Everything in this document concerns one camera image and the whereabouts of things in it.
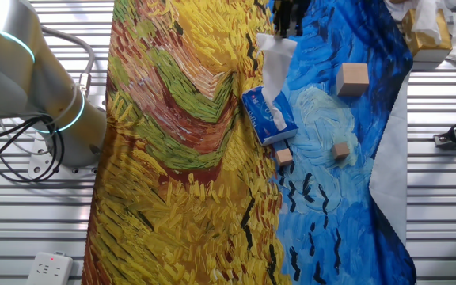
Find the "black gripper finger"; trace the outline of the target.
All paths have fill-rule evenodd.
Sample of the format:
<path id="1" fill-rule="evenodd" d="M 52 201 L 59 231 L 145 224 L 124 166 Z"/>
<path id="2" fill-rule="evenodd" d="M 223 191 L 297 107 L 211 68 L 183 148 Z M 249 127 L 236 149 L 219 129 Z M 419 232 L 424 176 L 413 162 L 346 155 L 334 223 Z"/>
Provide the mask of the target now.
<path id="1" fill-rule="evenodd" d="M 281 24 L 281 19 L 283 16 L 283 0 L 275 0 L 273 7 L 272 7 L 272 13 L 273 13 L 273 25 L 275 26 L 275 35 L 278 37 L 281 37 L 281 32 L 282 32 L 282 24 Z"/>
<path id="2" fill-rule="evenodd" d="M 291 11 L 293 2 L 291 0 L 283 1 L 283 38 L 287 38 L 287 32 L 291 23 Z"/>

